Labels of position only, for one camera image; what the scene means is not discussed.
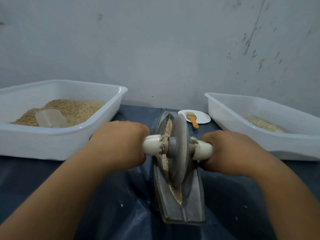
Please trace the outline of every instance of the brush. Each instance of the brush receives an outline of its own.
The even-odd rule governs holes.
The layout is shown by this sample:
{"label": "brush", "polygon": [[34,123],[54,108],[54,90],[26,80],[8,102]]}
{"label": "brush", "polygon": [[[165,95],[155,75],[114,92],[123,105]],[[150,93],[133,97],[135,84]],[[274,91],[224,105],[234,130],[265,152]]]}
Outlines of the brush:
{"label": "brush", "polygon": [[186,118],[192,122],[192,126],[195,129],[199,129],[199,125],[196,122],[197,116],[193,112],[185,112]]}

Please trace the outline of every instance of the table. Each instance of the table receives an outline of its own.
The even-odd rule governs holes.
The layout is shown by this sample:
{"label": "table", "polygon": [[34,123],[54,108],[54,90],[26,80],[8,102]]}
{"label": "table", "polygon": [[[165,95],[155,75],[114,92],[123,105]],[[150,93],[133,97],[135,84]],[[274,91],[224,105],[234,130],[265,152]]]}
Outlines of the table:
{"label": "table", "polygon": [[[154,133],[161,108],[121,105],[113,120],[140,122]],[[211,121],[188,124],[190,135],[200,139],[219,126]],[[0,156],[0,222],[3,222],[61,161]],[[318,162],[285,161],[320,198]],[[230,177],[201,169],[207,224],[165,224],[153,209],[150,181],[151,157],[135,169],[109,175],[91,198],[75,239],[275,239],[258,186],[247,177]]]}

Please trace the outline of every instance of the grain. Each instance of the grain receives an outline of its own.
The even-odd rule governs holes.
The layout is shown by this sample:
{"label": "grain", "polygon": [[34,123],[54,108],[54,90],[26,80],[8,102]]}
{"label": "grain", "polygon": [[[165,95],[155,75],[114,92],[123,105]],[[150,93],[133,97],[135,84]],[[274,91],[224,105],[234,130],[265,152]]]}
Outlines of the grain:
{"label": "grain", "polygon": [[255,126],[258,126],[259,128],[261,129],[264,129],[264,130],[267,130],[267,131],[271,131],[271,132],[279,132],[279,133],[287,133],[284,129],[280,128],[279,126],[271,123],[270,121],[266,120],[266,119],[263,119],[263,118],[260,118],[260,117],[257,117],[257,120],[250,120],[248,119],[248,121],[255,125]]}
{"label": "grain", "polygon": [[81,124],[87,121],[105,103],[96,101],[78,101],[69,99],[55,99],[42,108],[32,108],[24,113],[19,119],[12,122],[15,125],[39,126],[36,121],[36,112],[45,109],[58,109],[66,118],[70,126]]}
{"label": "grain", "polygon": [[[165,128],[164,140],[168,140],[168,137],[171,135],[171,129],[172,129],[172,120],[169,119],[167,122],[167,126]],[[172,181],[170,179],[170,172],[169,172],[169,161],[166,154],[162,155],[161,161],[162,161],[162,168],[165,173],[166,181],[168,182],[168,185],[169,185],[169,189],[172,192],[174,198],[179,203],[179,205],[182,205],[182,191],[180,189],[175,188],[172,184]]]}

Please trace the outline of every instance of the person's left hand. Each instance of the person's left hand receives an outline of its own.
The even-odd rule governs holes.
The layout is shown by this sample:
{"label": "person's left hand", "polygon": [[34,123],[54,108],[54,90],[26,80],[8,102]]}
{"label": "person's left hand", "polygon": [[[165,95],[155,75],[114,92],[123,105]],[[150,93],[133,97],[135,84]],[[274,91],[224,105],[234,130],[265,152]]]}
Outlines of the person's left hand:
{"label": "person's left hand", "polygon": [[142,143],[149,134],[149,128],[140,123],[107,122],[94,133],[85,148],[108,169],[126,170],[145,162]]}

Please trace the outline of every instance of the white plastic bin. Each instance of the white plastic bin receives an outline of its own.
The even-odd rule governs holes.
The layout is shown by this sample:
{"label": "white plastic bin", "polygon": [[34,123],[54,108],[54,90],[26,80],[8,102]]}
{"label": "white plastic bin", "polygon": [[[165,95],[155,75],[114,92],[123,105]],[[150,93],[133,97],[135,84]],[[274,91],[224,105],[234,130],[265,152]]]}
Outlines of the white plastic bin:
{"label": "white plastic bin", "polygon": [[[71,80],[48,80],[0,89],[0,154],[13,157],[66,160],[118,112],[127,88]],[[31,108],[55,99],[106,102],[82,124],[41,128],[9,124]]]}
{"label": "white plastic bin", "polygon": [[[320,161],[320,118],[259,97],[221,93],[205,96],[210,117],[222,129],[250,136],[280,159]],[[256,127],[242,117],[246,114],[264,118],[290,134]]]}

